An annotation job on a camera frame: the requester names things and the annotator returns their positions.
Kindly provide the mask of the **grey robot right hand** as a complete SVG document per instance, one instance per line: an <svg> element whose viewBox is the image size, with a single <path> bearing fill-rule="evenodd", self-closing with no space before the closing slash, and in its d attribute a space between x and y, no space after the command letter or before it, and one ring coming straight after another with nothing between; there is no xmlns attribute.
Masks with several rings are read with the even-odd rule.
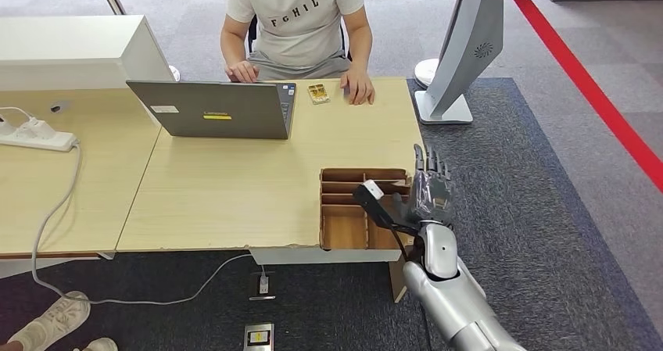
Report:
<svg viewBox="0 0 663 351"><path fill-rule="evenodd" d="M430 145L414 144L415 172L409 183L407 201L392 196L394 220L402 227L419 229L422 221L435 221L452 228L453 207L450 172Z"/></svg>

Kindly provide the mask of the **person's left hand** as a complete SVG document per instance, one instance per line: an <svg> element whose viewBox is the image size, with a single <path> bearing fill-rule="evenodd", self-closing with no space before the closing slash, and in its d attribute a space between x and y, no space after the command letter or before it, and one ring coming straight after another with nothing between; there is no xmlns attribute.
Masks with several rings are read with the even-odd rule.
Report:
<svg viewBox="0 0 663 351"><path fill-rule="evenodd" d="M341 76L340 87L350 105L373 105L375 102L375 88L366 70L350 68Z"/></svg>

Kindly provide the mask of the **person's right hand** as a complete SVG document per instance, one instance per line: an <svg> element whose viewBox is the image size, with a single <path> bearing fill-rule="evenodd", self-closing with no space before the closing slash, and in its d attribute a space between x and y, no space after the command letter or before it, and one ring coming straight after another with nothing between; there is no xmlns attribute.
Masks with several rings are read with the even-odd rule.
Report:
<svg viewBox="0 0 663 351"><path fill-rule="evenodd" d="M226 65L225 72L231 82L238 83L256 83L259 76L259 69L246 60Z"/></svg>

